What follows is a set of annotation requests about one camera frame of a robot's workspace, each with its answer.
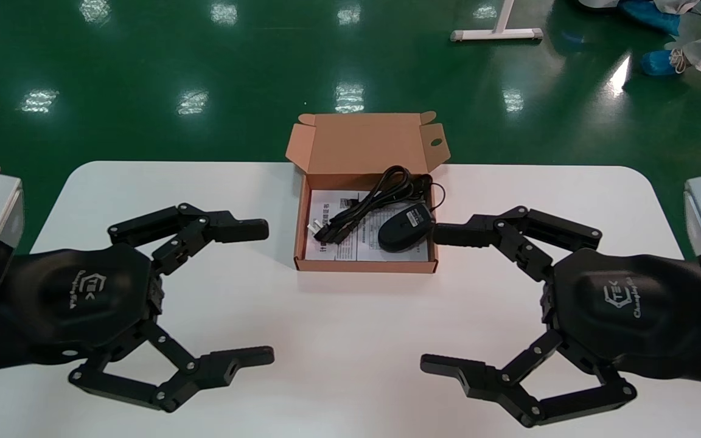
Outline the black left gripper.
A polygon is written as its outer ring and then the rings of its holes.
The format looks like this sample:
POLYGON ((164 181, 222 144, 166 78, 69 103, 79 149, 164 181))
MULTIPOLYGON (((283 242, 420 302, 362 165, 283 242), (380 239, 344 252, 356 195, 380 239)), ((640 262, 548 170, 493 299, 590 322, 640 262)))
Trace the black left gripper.
POLYGON ((228 210, 206 212, 181 203, 114 224, 108 235, 116 245, 106 249, 17 256, 12 310, 27 364, 58 365, 89 356, 70 373, 70 384, 87 394, 173 412, 200 391, 230 386, 239 369, 274 363, 270 346, 195 358, 155 322, 140 322, 161 313, 159 274, 177 271, 211 242, 265 240, 267 221, 239 220, 228 210), (164 238, 152 263, 134 249, 164 238), (155 385, 105 372, 111 361, 122 360, 144 342, 177 368, 169 380, 155 385))

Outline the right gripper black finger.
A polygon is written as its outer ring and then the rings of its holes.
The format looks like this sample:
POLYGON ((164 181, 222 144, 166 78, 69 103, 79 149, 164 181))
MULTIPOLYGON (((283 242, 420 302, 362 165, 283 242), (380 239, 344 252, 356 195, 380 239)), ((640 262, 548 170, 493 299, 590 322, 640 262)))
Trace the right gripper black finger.
POLYGON ((494 246, 532 280, 553 279, 553 258, 534 244, 545 242, 567 251, 598 248, 599 230, 562 217, 518 206, 501 215, 475 214, 465 224, 437 223, 439 246, 494 246))

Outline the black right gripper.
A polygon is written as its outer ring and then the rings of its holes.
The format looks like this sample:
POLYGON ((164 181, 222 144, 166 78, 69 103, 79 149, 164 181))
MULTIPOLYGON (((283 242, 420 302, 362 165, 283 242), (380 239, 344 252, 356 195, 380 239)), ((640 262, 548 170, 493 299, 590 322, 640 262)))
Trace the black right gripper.
POLYGON ((554 330, 502 369, 432 354, 422 355, 421 369, 457 379, 466 397, 500 405, 522 426, 616 410, 634 400, 637 391, 612 365, 590 364, 599 386, 542 400, 522 382, 565 341, 600 361, 681 355, 701 327, 701 269, 694 262, 655 255, 580 249, 554 266, 543 296, 543 321, 554 330))

